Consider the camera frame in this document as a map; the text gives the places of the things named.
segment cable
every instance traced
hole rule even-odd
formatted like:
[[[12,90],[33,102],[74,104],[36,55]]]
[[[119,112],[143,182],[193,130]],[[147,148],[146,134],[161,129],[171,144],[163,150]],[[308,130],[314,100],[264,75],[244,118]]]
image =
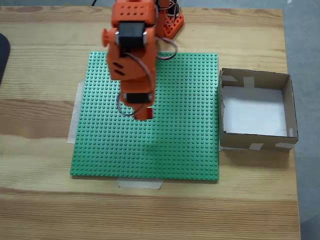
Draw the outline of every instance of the cable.
[[[156,39],[156,40],[163,40],[163,41],[171,44],[171,45],[174,47],[174,53],[173,53],[172,55],[170,55],[170,56],[159,56],[159,55],[157,55],[157,56],[156,56],[157,59],[169,60],[169,59],[172,59],[172,58],[177,54],[177,52],[178,52],[178,46],[177,46],[177,44],[175,44],[174,41],[172,41],[171,39],[166,38],[166,37],[158,37],[158,36],[156,36],[155,39]]]
[[[153,89],[153,78],[152,78],[152,74],[149,70],[149,68],[145,65],[145,63],[140,59],[138,58],[137,56],[133,55],[132,53],[130,52],[125,52],[124,54],[126,54],[127,56],[129,56],[130,58],[132,58],[134,61],[136,61],[142,68],[143,70],[146,72],[148,78],[149,78],[149,82],[150,82],[150,89],[152,90]],[[133,113],[130,113],[130,114],[125,114],[122,112],[121,110],[121,106],[120,106],[120,96],[121,96],[122,92],[120,91],[119,94],[118,94],[118,97],[116,98],[116,105],[117,105],[117,108],[118,108],[118,112],[122,115],[122,116],[125,116],[125,117],[130,117],[130,116],[134,116],[136,115],[137,113],[139,113],[144,107],[145,107],[145,103],[144,104],[141,104],[141,107],[139,107],[138,110],[134,111]]]

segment green lego baseplate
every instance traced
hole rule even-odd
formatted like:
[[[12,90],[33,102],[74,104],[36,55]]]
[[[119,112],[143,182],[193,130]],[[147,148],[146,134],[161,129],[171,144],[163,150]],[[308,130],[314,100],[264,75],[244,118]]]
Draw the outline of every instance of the green lego baseplate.
[[[218,55],[158,59],[153,119],[147,121],[118,112],[120,83],[110,79],[106,56],[89,56],[70,174],[217,180]]]

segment wire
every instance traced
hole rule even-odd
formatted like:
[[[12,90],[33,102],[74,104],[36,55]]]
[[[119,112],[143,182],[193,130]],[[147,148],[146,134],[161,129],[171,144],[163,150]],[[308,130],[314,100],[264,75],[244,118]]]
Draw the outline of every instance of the wire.
[[[132,58],[134,61],[136,61],[142,68],[143,70],[146,72],[148,78],[149,78],[149,82],[150,82],[150,89],[152,90],[153,89],[153,77],[152,77],[152,74],[149,70],[149,68],[145,65],[145,63],[140,59],[138,58],[137,56],[133,55],[132,53],[130,52],[125,52],[124,54],[126,54],[127,56],[129,56],[130,58]],[[141,106],[139,107],[138,110],[134,111],[133,113],[130,113],[130,114],[125,114],[122,112],[121,110],[121,106],[120,106],[120,96],[121,96],[122,92],[120,91],[119,94],[118,94],[118,97],[116,98],[116,105],[117,105],[117,108],[118,108],[118,112],[122,115],[122,116],[125,116],[125,117],[130,117],[130,116],[134,116],[136,115],[137,113],[139,113],[144,107],[145,107],[145,103],[144,104],[141,104]]]
[[[173,22],[172,22],[172,23],[165,23],[166,25],[169,25],[169,26],[172,25],[172,24],[174,24],[174,23],[176,22],[176,19],[177,19],[177,13],[176,13],[176,11],[177,11],[177,3],[174,2],[173,0],[170,0],[170,3],[171,3],[171,5],[169,5],[168,8],[164,8],[164,9],[170,9],[170,8],[174,5],[174,11],[173,11],[174,17],[173,17]]]
[[[177,46],[177,44],[175,44],[174,41],[172,41],[171,39],[166,38],[166,37],[158,37],[158,36],[156,36],[155,39],[156,39],[156,40],[163,40],[163,41],[171,44],[171,45],[174,47],[174,53],[173,53],[172,55],[170,55],[170,56],[159,56],[159,55],[157,55],[157,56],[156,56],[157,59],[169,60],[169,59],[172,59],[172,58],[177,54],[177,52],[178,52],[178,46]]]
[[[167,10],[170,9],[173,5],[176,5],[176,3],[172,0],[170,0],[170,5],[168,7],[159,7],[159,10]]]

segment gray floor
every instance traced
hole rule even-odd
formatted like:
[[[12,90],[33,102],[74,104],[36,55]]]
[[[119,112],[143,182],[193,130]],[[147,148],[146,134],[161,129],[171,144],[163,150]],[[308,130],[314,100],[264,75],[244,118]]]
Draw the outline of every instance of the gray floor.
[[[320,239],[320,0],[179,0],[183,7],[283,9],[299,142],[295,147],[302,240]],[[90,5],[91,0],[0,0],[0,6]],[[112,6],[114,0],[97,0]]]

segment orange plastic part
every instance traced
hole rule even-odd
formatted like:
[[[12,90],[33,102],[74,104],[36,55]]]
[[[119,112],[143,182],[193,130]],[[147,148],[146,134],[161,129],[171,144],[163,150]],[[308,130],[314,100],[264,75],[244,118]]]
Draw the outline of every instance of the orange plastic part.
[[[114,28],[117,28],[121,21],[141,21],[148,25],[154,25],[155,19],[156,8],[152,0],[118,0],[112,8],[111,22]]]
[[[169,0],[159,0],[160,8],[169,7]],[[120,80],[120,100],[127,106],[132,107],[136,112],[134,118],[140,121],[151,119],[153,117],[152,108],[154,104],[156,91],[156,36],[172,39],[178,30],[184,24],[184,18],[181,13],[172,25],[167,25],[173,21],[173,17],[168,17],[168,11],[162,9],[156,20],[156,8],[154,0],[116,0],[112,10],[112,26],[109,31],[102,31],[102,45],[109,45],[107,54],[107,63],[110,70],[110,76],[113,80]],[[138,57],[149,69],[152,75],[150,83],[146,71],[138,62],[131,57],[121,53],[121,47],[117,44],[116,33],[119,22],[145,22],[146,23],[146,45],[143,49],[131,49],[130,53]],[[147,104],[129,103],[125,99],[125,93],[150,93],[151,101]]]
[[[177,32],[182,28],[182,26],[185,23],[184,15],[181,12],[179,12],[179,16],[176,17],[175,22],[173,21],[174,21],[174,17],[168,16],[168,14],[166,14],[165,23],[167,24],[163,25],[164,38],[173,39],[175,37]]]

